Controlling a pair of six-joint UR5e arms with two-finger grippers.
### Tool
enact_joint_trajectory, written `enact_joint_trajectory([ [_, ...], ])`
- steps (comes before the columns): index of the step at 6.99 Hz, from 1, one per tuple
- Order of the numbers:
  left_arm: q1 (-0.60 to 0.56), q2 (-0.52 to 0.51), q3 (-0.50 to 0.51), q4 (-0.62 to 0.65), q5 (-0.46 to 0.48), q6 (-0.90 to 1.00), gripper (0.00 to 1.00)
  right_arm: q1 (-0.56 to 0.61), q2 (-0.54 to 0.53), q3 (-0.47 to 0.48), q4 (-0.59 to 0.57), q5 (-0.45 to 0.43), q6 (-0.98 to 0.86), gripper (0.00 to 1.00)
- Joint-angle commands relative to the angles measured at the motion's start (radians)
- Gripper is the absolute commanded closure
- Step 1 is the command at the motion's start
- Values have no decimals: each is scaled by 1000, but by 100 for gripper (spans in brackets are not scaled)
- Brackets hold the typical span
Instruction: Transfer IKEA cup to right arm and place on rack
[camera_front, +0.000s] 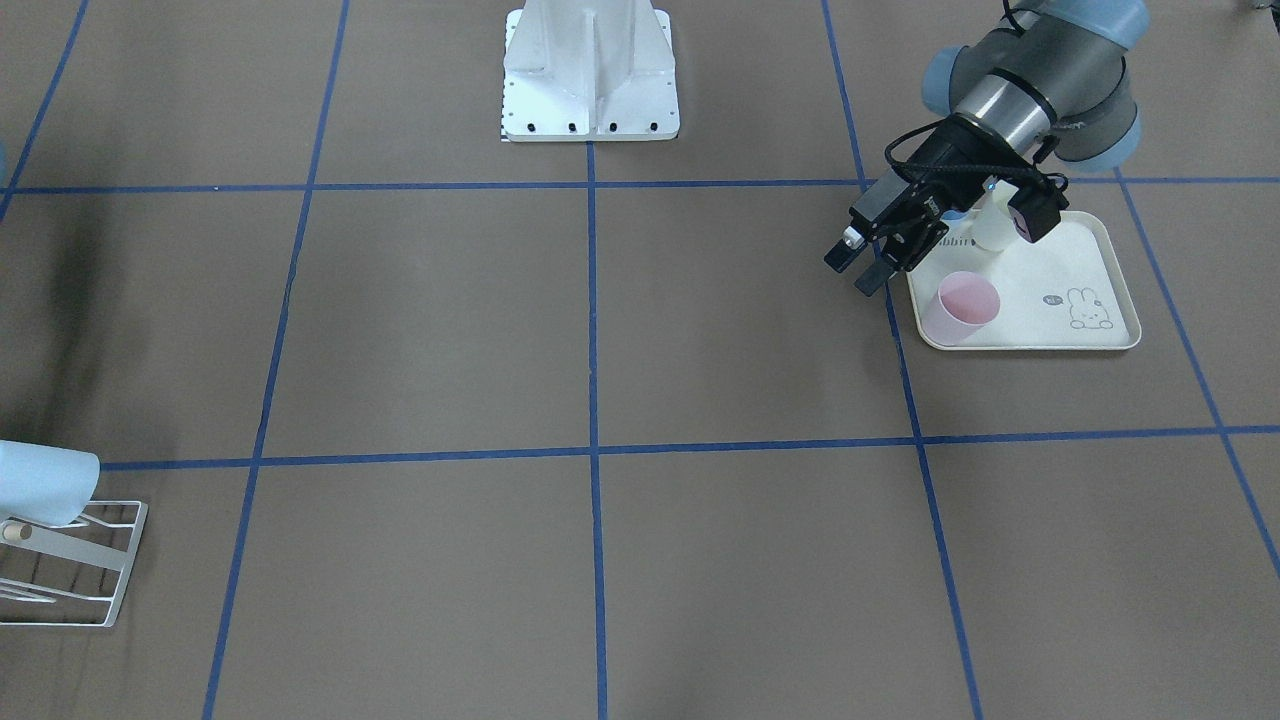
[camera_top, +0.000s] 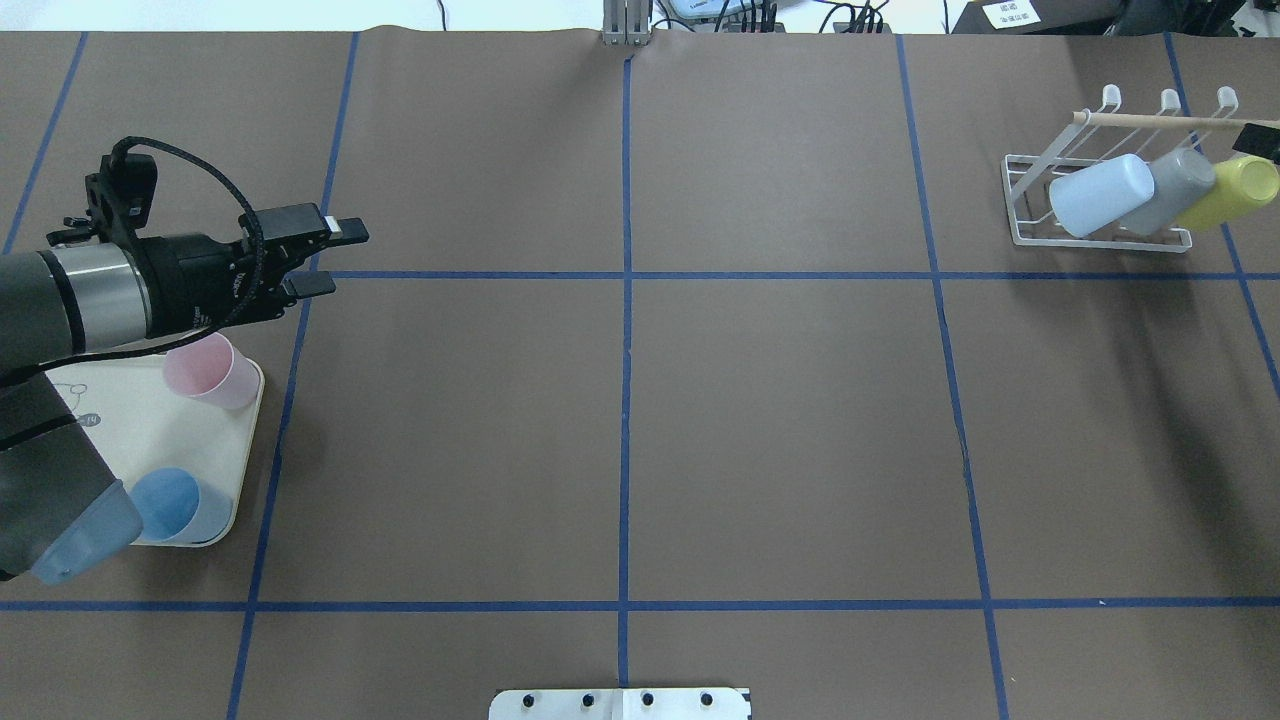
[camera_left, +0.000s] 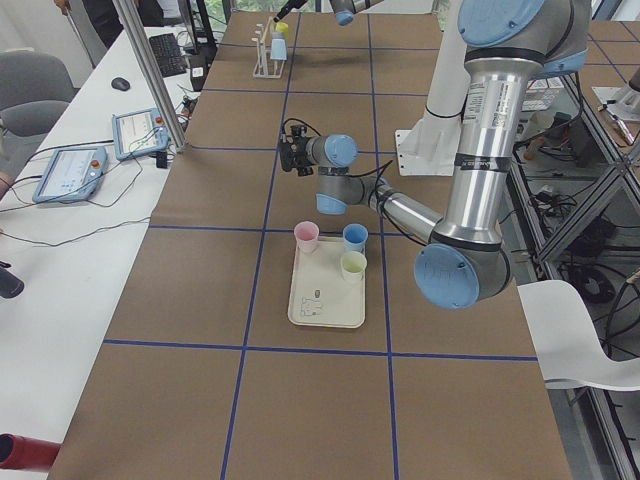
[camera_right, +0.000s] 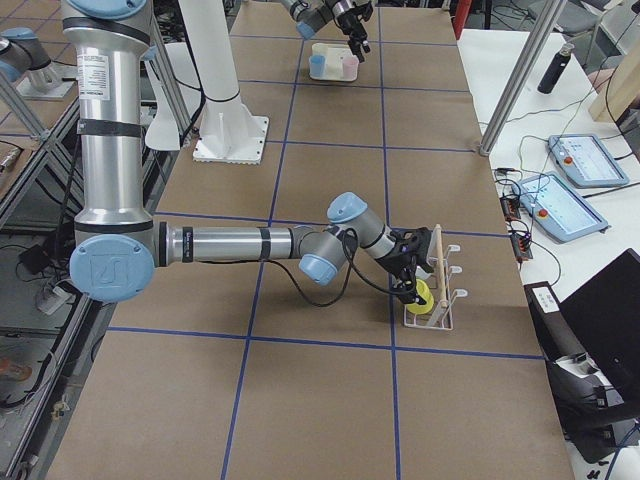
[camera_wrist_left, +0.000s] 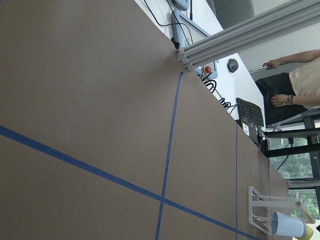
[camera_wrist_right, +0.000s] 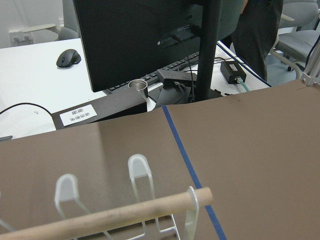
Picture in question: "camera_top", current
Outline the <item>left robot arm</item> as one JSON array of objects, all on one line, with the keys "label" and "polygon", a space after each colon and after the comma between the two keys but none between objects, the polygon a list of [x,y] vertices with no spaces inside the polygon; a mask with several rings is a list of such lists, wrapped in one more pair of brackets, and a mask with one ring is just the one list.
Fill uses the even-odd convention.
[{"label": "left robot arm", "polygon": [[357,217],[311,202],[257,214],[264,260],[243,237],[137,238],[95,228],[77,245],[3,258],[3,579],[54,585],[137,539],[142,520],[49,379],[51,366],[100,363],[132,343],[278,319],[300,300],[332,293],[329,274],[303,264],[325,249],[365,243]]}]

